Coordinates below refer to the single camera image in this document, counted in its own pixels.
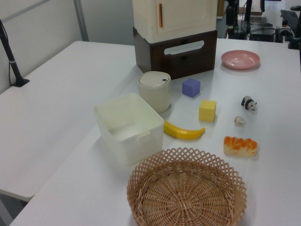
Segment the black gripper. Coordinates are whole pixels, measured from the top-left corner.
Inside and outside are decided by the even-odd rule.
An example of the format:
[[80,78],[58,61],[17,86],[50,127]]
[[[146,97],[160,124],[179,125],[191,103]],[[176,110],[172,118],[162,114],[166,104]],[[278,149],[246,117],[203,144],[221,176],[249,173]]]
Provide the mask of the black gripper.
[[236,18],[236,8],[234,6],[227,6],[226,7],[226,25],[227,28],[227,34],[229,36],[233,35],[233,26],[234,26],[234,32],[238,32],[238,24],[235,24],[235,18]]

